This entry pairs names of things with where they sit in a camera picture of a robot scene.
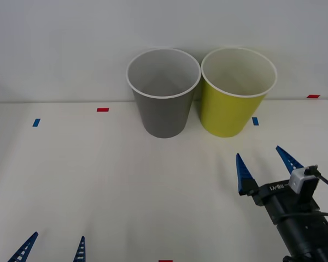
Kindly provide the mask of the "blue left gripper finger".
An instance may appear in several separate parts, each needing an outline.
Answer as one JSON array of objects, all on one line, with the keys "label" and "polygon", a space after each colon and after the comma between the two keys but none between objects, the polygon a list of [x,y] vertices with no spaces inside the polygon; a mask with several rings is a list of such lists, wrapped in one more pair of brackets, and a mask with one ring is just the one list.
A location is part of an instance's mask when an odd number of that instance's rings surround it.
[{"label": "blue left gripper finger", "polygon": [[11,256],[8,262],[26,262],[28,255],[38,237],[38,232],[34,232],[25,243]]},{"label": "blue left gripper finger", "polygon": [[85,262],[85,236],[82,236],[73,262]]}]

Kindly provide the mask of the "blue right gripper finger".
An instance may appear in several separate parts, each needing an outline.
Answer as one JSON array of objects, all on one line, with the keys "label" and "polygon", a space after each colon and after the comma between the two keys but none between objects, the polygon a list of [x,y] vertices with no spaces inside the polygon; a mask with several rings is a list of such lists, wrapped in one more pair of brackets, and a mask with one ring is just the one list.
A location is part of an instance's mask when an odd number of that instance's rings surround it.
[{"label": "blue right gripper finger", "polygon": [[237,180],[238,180],[238,193],[242,195],[253,195],[255,194],[259,186],[255,179],[252,177],[248,168],[244,164],[240,154],[236,154],[236,169],[237,169]]},{"label": "blue right gripper finger", "polygon": [[276,151],[284,162],[289,174],[291,174],[295,169],[304,168],[302,164],[300,164],[293,156],[291,156],[286,150],[284,150],[280,146],[276,147]]}]

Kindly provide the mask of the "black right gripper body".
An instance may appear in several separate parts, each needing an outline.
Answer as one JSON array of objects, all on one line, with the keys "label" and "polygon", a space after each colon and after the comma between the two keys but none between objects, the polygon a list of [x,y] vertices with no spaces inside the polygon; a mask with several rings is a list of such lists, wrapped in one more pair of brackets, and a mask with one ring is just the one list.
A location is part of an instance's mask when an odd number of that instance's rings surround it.
[{"label": "black right gripper body", "polygon": [[305,181],[295,193],[288,180],[259,186],[250,180],[250,196],[257,206],[265,207],[274,225],[321,225],[319,206],[313,199],[319,180]]}]

